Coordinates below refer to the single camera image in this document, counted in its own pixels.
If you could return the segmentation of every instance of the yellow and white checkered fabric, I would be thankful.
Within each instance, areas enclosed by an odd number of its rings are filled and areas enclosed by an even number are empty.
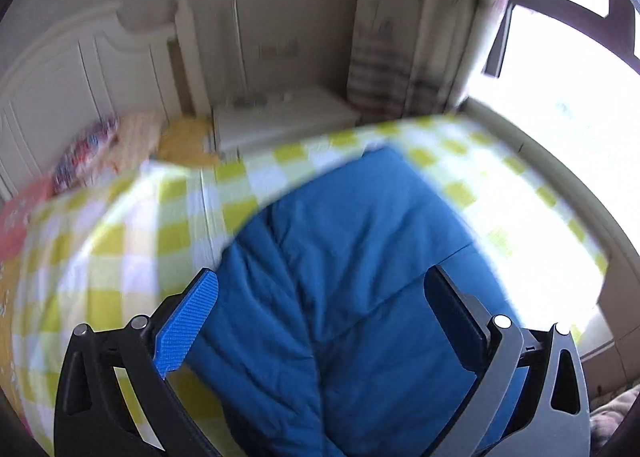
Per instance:
[[[75,325],[115,329],[150,315],[202,267],[216,267],[258,209],[384,142],[459,211],[524,325],[546,329],[593,308],[607,268],[594,238],[544,180],[464,117],[366,126],[211,170],[151,164],[109,186],[55,199],[33,217],[12,335],[21,400],[36,439],[52,454],[58,376]],[[154,440],[120,377],[136,424]],[[241,455],[212,393],[188,371],[170,380],[219,450]]]

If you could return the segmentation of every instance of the striped curtain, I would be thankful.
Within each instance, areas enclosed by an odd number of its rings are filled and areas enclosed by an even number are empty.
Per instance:
[[[358,0],[348,98],[380,117],[456,109],[508,0]]]

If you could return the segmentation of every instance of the blue gripper pad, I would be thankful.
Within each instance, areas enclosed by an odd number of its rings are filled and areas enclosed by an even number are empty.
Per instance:
[[[204,269],[156,335],[154,364],[160,377],[177,370],[218,300],[218,277]]]

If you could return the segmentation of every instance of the bedside table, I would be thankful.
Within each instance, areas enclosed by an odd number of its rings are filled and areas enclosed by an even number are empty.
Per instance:
[[[213,110],[216,151],[223,160],[353,128],[360,120],[359,113],[324,88],[291,90],[286,95],[268,97],[266,106]]]

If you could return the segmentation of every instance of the headboard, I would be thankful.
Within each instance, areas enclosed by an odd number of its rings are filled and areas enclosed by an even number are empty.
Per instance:
[[[105,4],[57,24],[0,80],[2,199],[51,170],[96,119],[136,110],[167,120],[191,109],[210,115],[188,0],[177,0],[174,22],[146,32],[124,29],[119,8]]]

